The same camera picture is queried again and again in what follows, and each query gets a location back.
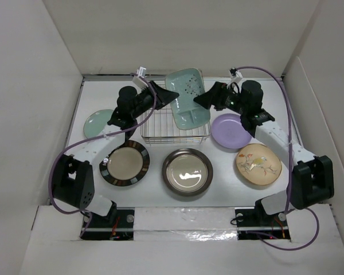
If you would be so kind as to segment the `rectangular light green plate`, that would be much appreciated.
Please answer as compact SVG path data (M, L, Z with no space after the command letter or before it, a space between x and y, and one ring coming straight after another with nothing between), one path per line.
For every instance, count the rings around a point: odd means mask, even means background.
M170 73L165 78L168 91L179 96L170 103L175 125L180 130L202 127L210 122L210 110L194 102L194 98L205 93L201 72L188 68Z

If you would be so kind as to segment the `purple round plate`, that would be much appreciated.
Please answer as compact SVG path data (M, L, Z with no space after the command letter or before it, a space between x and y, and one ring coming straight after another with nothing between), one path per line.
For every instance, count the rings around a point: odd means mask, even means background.
M239 149L250 143L252 136L241 125L240 116L234 113L219 115L212 122L211 135L221 146Z

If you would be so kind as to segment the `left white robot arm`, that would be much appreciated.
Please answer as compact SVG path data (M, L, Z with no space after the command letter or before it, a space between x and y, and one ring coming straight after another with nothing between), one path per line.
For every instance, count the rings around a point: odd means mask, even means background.
M96 214L104 227L116 222L112 201L95 191L94 176L99 164L114 149L126 142L143 124L138 117L152 113L178 98L177 92L168 91L154 81L141 79L143 89L137 92L132 86L119 90L116 108L107 121L105 133L77 142L74 154L61 152L51 168L48 192L51 204L61 213L70 214L57 206L60 201L74 207L75 212Z

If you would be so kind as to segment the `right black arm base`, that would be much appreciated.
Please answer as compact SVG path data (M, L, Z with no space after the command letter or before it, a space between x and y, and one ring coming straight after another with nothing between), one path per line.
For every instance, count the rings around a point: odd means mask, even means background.
M283 213L260 217L254 208L234 210L230 224L236 226L238 240L291 238L287 218Z

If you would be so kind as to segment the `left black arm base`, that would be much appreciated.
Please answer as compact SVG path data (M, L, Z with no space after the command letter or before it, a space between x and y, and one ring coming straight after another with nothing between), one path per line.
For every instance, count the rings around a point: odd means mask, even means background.
M86 241L132 241L134 239L134 208L113 208L108 216L92 214L83 217L80 238Z

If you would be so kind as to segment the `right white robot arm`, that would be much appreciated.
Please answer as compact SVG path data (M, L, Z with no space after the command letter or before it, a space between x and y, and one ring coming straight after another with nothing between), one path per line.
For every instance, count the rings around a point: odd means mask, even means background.
M267 225L274 215L302 210L334 196L334 173L331 159L316 156L286 134L263 107L263 90L257 81L247 80L239 92L223 82L214 85L194 102L205 109L225 108L240 114L243 128L266 145L288 169L289 182L284 191L259 199L253 218Z

